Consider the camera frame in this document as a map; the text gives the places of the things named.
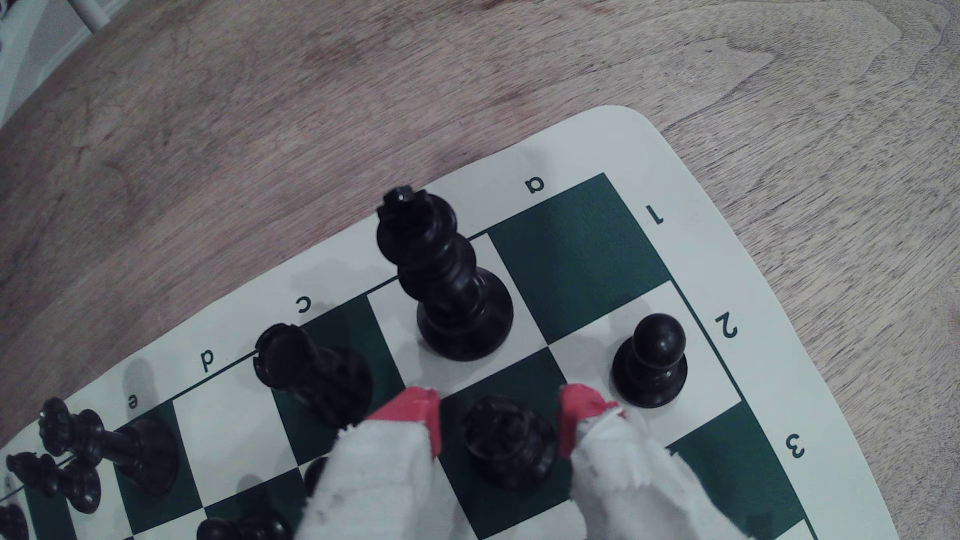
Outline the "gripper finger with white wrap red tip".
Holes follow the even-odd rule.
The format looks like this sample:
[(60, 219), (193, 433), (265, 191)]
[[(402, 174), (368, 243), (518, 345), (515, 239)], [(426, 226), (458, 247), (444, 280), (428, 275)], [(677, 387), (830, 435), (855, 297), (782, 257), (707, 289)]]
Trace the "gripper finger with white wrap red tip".
[(559, 455), (587, 539), (746, 539), (642, 413), (593, 387), (559, 389)]
[(441, 398), (408, 387), (339, 431), (296, 539), (450, 539), (450, 501), (433, 498)]

